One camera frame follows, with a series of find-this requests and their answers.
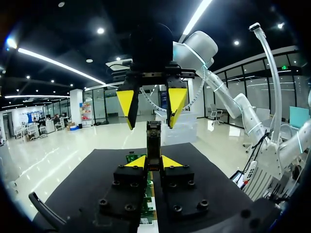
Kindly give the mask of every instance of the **circuit board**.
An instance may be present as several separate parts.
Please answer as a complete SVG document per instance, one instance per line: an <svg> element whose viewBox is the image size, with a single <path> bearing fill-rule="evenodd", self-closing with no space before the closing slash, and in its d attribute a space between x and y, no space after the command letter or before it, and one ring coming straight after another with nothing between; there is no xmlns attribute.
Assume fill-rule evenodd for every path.
<svg viewBox="0 0 311 233"><path fill-rule="evenodd" d="M129 154L126 156L127 163L130 163L145 154ZM152 224L153 220L156 220L156 204L155 204L155 191L154 191L154 183L153 183L153 175L152 172L148 172L147 177L147 187L145 192L145 197L142 204L141 216L140 216L140 224Z"/></svg>

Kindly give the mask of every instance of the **desk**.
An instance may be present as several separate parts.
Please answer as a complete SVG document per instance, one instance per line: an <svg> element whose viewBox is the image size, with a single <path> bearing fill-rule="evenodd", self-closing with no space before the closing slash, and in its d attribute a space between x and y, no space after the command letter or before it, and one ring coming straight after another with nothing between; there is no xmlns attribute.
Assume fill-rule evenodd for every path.
<svg viewBox="0 0 311 233"><path fill-rule="evenodd" d="M267 119L262 122L263 126L267 129L267 132L270 132L270 125L271 125L272 119ZM292 135L294 135L299 129L295 128L293 126L290 126L291 129L288 127L282 127L281 128L281 138L285 140L289 140L291 138L291 132Z"/></svg>
<svg viewBox="0 0 311 233"><path fill-rule="evenodd" d="M52 120L47 120L45 122L45 127L47 127L47 133L52 133L55 131L55 127L54 127L54 121Z"/></svg>
<svg viewBox="0 0 311 233"><path fill-rule="evenodd" d="M155 120L161 121L161 141L165 145L174 145L197 140L197 114L190 111L182 111L173 129L166 123L167 114L162 111L155 111Z"/></svg>
<svg viewBox="0 0 311 233"><path fill-rule="evenodd" d="M50 195L45 204L63 219L76 216L79 208L90 219L94 218L98 200L103 198L113 181L113 172L126 164L125 156L146 153L144 149L94 150L88 155ZM155 205L160 233L190 233L221 222L238 211L247 209L253 202L222 171L190 143L163 146L161 152L175 161L189 165L195 172L194 180L209 201L207 215L181 222L171 222L163 199L159 172L153 172ZM51 229L41 214L34 223Z"/></svg>

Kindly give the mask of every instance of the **floor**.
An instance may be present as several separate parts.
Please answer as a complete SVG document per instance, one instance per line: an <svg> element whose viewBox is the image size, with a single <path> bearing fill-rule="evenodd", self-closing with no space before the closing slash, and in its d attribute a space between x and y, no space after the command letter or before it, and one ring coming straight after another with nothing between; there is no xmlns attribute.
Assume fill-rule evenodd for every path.
<svg viewBox="0 0 311 233"><path fill-rule="evenodd" d="M244 131L226 124L198 119L197 141L192 143L211 162L230 177L247 161ZM137 122L131 131L127 124L109 124L77 131L57 131L31 142L8 141L13 162L21 174L16 180L18 194L13 197L30 219L37 211L28 200L35 191L46 201L55 188L94 149L146 147L146 123Z"/></svg>

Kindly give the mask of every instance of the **office chair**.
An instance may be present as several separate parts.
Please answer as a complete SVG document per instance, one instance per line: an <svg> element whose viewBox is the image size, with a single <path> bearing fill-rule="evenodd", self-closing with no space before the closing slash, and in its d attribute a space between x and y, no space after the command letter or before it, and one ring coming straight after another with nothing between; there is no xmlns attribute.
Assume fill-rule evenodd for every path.
<svg viewBox="0 0 311 233"><path fill-rule="evenodd" d="M39 129L40 129L40 133L41 133L40 138L48 136L48 134L47 134L47 127L41 126Z"/></svg>
<svg viewBox="0 0 311 233"><path fill-rule="evenodd" d="M223 123L223 121L219 120L220 117L223 114L223 111L222 110L217 110L216 105L213 104L213 103L210 105L210 108L211 108L210 117L214 117L215 118L213 120L213 122L212 122L212 126L214 126L215 122L217 122L219 125L220 125L220 123Z"/></svg>

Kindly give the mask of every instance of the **robotic arm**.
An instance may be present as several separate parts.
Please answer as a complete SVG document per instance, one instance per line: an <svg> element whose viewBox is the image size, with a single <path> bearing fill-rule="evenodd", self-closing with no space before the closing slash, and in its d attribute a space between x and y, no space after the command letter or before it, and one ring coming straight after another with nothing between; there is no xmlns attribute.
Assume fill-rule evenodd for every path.
<svg viewBox="0 0 311 233"><path fill-rule="evenodd" d="M311 145L311 120L307 121L290 140L282 142L280 139L282 101L276 64L260 25L256 23L250 27L250 30L260 40L267 54L268 62L271 64L276 100L274 131L271 139L266 137L263 141L261 154L258 157L258 167L280 180L290 163ZM208 64L213 62L212 56L218 50L215 42L205 33L195 32L184 44L175 43L174 49L177 51L174 60L182 67L195 69L196 74L205 79L205 82L223 102L232 118L242 115L245 131L252 144L256 145L264 137L265 129L249 100L242 93L233 98L222 80L207 69Z"/></svg>

